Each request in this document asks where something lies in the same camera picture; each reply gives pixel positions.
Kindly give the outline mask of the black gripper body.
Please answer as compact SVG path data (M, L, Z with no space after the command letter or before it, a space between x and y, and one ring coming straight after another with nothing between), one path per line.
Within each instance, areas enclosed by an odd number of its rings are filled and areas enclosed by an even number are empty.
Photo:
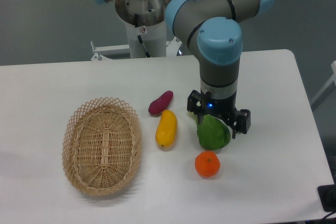
M236 118L236 93L225 99L214 99L211 93L204 94L202 91L199 95L201 105L198 113L198 122L202 122L205 115L209 114L215 118L221 119L224 122L234 122Z

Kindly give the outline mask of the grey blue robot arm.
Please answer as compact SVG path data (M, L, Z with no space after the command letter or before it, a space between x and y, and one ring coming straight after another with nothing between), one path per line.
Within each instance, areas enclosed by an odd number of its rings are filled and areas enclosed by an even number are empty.
M200 91L192 91L187 110L199 121L221 119L234 134L246 134L250 111L235 106L243 50L239 23L269 10L274 0L95 0L115 2L128 31L132 58L163 57L170 30L199 62Z

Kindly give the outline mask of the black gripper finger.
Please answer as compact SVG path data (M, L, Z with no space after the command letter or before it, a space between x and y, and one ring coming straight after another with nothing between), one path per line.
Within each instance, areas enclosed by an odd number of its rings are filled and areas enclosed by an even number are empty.
M234 109L229 119L229 127L232 129L232 139L237 134L247 134L251 126L251 111L248 109Z
M187 98L187 111L196 116L198 124L203 122L205 110L202 107L201 94L196 90L193 90Z

